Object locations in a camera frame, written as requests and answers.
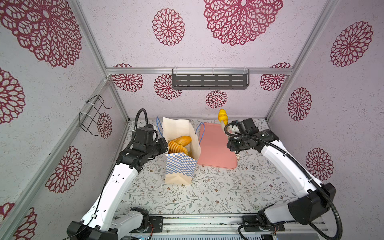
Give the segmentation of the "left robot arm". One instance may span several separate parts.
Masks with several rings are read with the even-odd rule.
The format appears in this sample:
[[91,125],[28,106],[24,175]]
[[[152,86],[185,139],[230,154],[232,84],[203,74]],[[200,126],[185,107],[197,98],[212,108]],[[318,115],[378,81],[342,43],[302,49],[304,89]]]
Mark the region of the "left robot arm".
[[114,215],[144,164],[167,150],[165,138],[158,138],[153,125],[137,128],[133,132],[132,145],[121,152],[100,196],[79,222],[73,221],[68,226],[68,239],[120,240],[132,231],[148,230],[147,210],[134,207],[117,220]]

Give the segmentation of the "blue checkered paper bag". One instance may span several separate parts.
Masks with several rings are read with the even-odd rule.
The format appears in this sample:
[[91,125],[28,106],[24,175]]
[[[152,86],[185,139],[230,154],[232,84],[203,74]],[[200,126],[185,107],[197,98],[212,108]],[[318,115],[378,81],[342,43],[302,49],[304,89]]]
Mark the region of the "blue checkered paper bag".
[[201,155],[200,143],[202,138],[198,137],[198,130],[204,129],[204,123],[194,128],[188,120],[173,120],[163,118],[156,119],[156,127],[161,137],[169,143],[181,136],[190,136],[192,141],[185,148],[188,154],[166,152],[166,184],[189,185],[195,175],[197,161]]

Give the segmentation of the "long baguette bread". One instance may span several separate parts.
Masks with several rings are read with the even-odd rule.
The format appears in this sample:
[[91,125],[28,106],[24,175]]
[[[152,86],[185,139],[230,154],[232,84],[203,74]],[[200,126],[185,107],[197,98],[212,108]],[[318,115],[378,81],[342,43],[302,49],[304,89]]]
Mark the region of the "long baguette bread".
[[181,136],[173,140],[175,143],[186,147],[188,144],[191,143],[192,138],[190,136]]

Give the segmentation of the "striped twisted bread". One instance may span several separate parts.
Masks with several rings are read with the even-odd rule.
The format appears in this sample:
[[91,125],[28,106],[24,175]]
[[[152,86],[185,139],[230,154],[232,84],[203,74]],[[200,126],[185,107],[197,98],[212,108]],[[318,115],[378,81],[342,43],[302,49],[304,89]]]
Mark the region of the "striped twisted bread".
[[170,141],[168,143],[168,148],[171,153],[184,153],[188,154],[187,148],[183,147],[181,144],[176,143],[175,141]]

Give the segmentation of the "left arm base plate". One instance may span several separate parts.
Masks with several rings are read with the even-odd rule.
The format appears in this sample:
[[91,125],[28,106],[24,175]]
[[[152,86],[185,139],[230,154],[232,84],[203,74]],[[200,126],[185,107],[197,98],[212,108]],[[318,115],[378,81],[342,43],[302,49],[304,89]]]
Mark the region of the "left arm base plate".
[[163,225],[164,217],[150,216],[147,227],[133,230],[131,233],[161,233],[163,231]]

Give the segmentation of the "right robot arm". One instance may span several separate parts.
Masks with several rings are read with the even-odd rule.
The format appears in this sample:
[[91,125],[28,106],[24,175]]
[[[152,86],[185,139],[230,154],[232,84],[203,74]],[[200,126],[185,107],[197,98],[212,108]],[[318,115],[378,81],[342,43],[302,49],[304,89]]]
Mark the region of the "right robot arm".
[[227,147],[239,153],[255,150],[271,162],[291,185],[296,198],[288,203],[273,204],[258,212],[263,224],[296,221],[308,225],[330,210],[336,189],[332,184],[323,184],[310,174],[286,150],[279,137],[270,129],[259,130],[251,118],[221,122],[229,138]]

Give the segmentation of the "yellow croissant bread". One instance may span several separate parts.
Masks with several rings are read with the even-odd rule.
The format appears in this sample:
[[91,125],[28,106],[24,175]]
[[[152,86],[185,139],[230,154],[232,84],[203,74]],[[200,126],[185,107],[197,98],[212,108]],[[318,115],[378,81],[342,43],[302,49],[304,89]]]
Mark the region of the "yellow croissant bread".
[[220,109],[219,110],[218,120],[224,126],[226,126],[228,124],[228,115],[227,115],[227,112],[224,109]]

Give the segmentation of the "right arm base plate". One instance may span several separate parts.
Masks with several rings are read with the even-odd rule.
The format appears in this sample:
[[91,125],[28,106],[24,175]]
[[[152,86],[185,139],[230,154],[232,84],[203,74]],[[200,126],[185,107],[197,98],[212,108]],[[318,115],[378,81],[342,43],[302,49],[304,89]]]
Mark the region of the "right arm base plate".
[[242,216],[242,221],[245,232],[284,232],[286,230],[283,224],[271,226],[271,223],[257,215]]

